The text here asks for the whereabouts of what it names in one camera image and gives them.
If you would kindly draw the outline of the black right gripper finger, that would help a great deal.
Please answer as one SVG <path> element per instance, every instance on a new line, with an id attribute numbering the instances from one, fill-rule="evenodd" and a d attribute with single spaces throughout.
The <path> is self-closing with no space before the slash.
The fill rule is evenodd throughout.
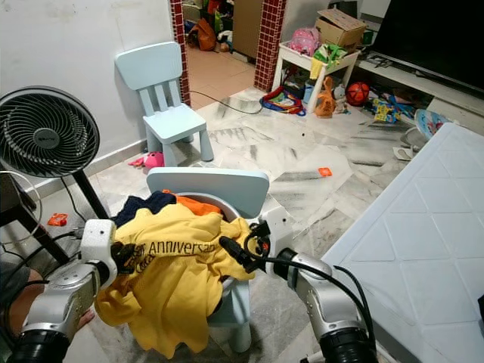
<path id="1" fill-rule="evenodd" d="M 235 239 L 229 237 L 219 238 L 220 246 L 228 253 L 232 259 L 240 264 L 246 273 L 255 271 L 255 256 L 245 248 L 245 246 L 238 244 Z"/>

